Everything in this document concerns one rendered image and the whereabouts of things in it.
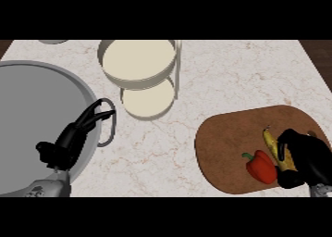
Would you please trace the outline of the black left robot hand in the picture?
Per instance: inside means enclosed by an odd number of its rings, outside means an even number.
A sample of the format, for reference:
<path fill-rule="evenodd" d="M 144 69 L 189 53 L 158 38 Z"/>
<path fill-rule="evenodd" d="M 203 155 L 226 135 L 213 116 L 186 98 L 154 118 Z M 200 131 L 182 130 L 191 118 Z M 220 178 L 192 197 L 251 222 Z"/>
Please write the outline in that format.
<path fill-rule="evenodd" d="M 117 109 L 111 100 L 101 98 L 86 108 L 77 120 L 65 126 L 57 142 L 36 144 L 40 161 L 46 163 L 48 168 L 67 171 L 74 167 L 82 155 L 88 133 L 96 128 L 98 121 L 107 119 L 113 119 L 113 124 L 117 124 Z"/>

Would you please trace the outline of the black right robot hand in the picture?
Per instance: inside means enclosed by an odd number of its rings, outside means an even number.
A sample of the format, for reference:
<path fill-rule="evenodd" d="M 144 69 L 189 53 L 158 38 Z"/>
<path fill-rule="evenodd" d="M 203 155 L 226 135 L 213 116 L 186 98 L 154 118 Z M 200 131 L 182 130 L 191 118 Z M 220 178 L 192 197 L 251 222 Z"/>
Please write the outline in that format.
<path fill-rule="evenodd" d="M 288 149 L 297 168 L 276 169 L 281 187 L 293 189 L 303 184 L 309 187 L 318 184 L 332 186 L 332 152 L 324 140 L 287 129 L 278 138 L 278 147 Z"/>

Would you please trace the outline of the yellow pear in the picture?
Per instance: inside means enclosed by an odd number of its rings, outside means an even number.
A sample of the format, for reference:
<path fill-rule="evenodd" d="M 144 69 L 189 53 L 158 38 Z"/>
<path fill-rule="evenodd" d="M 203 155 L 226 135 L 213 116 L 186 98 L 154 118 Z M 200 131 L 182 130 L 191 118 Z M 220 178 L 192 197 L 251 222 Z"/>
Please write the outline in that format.
<path fill-rule="evenodd" d="M 263 138 L 265 138 L 267 149 L 269 149 L 272 156 L 276 160 L 276 164 L 279 166 L 281 171 L 297 170 L 294 161 L 293 161 L 293 157 L 291 157 L 291 153 L 285 147 L 284 148 L 278 147 L 278 140 L 272 136 L 269 128 L 263 129 Z"/>

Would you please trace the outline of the brown wooden cutting board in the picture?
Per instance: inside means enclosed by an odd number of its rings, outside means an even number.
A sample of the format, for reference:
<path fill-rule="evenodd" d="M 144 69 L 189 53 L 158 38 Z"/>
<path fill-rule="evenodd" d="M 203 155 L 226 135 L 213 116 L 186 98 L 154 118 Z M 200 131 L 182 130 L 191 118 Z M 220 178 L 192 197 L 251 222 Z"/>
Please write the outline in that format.
<path fill-rule="evenodd" d="M 251 177 L 247 171 L 250 160 L 242 157 L 244 153 L 253 155 L 257 150 L 270 156 L 263 138 L 266 127 L 275 138 L 287 129 L 303 134 L 313 131 L 331 147 L 316 120 L 294 106 L 267 106 L 211 116 L 198 127 L 194 148 L 203 175 L 225 193 L 282 191 L 276 181 L 263 184 Z"/>

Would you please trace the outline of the large grey pot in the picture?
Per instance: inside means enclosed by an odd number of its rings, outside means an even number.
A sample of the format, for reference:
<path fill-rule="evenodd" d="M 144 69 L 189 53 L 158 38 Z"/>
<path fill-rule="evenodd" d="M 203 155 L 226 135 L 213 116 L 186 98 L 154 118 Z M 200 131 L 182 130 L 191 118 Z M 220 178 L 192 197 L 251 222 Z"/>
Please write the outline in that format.
<path fill-rule="evenodd" d="M 39 142 L 55 143 L 86 108 L 99 98 L 67 69 L 30 60 L 0 62 L 0 197 L 24 197 L 37 180 L 54 178 L 36 150 Z M 101 141 L 102 121 L 88 133 L 82 155 L 70 172 L 79 178 Z"/>

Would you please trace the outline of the red bell pepper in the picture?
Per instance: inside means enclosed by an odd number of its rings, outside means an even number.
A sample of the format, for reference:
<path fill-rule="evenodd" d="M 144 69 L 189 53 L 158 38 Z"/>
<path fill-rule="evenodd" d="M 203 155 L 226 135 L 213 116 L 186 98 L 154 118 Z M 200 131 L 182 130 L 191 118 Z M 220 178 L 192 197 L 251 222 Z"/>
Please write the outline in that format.
<path fill-rule="evenodd" d="M 257 150 L 254 155 L 244 153 L 242 157 L 250 160 L 247 163 L 247 171 L 251 177 L 263 184 L 272 184 L 278 179 L 278 172 L 266 152 Z"/>

